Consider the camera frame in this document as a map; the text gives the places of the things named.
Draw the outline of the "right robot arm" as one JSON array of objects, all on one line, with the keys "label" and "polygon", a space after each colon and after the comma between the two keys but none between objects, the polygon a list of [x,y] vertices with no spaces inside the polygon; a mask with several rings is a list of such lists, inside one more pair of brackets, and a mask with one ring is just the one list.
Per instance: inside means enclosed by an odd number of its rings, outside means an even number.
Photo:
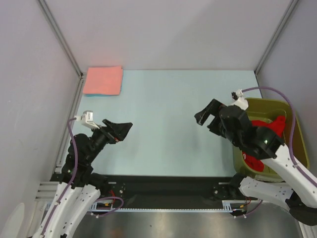
[{"label": "right robot arm", "polygon": [[248,101],[241,97],[230,105],[216,99],[194,115],[203,125],[210,115],[214,118],[207,126],[213,134],[229,140],[233,146],[262,161],[272,168],[289,187],[276,186],[236,174],[230,181],[229,195],[234,199],[255,197],[275,204],[298,220],[317,224],[317,178],[293,157],[289,147],[272,129],[254,126],[247,115]]}]

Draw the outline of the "red t shirt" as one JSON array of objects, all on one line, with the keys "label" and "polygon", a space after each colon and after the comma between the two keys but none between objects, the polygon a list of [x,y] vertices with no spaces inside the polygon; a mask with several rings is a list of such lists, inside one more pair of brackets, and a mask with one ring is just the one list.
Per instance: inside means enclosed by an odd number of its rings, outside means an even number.
[{"label": "red t shirt", "polygon": [[253,170],[263,172],[263,160],[276,157],[275,152],[283,141],[281,139],[286,124],[285,116],[278,116],[274,121],[266,123],[261,120],[251,121],[250,134],[246,144],[242,145],[244,162]]}]

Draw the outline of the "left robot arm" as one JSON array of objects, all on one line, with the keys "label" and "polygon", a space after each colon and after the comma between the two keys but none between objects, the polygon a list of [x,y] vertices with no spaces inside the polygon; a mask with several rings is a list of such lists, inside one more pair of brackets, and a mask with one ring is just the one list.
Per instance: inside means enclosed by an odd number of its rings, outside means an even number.
[{"label": "left robot arm", "polygon": [[121,197],[114,195],[107,177],[93,172],[92,162],[107,144],[123,141],[133,124],[113,123],[103,120],[104,126],[88,121],[84,125],[92,135],[70,134],[70,146],[62,167],[57,189],[48,212],[34,238],[71,238],[78,225],[96,202],[108,200],[106,215],[124,205]]}]

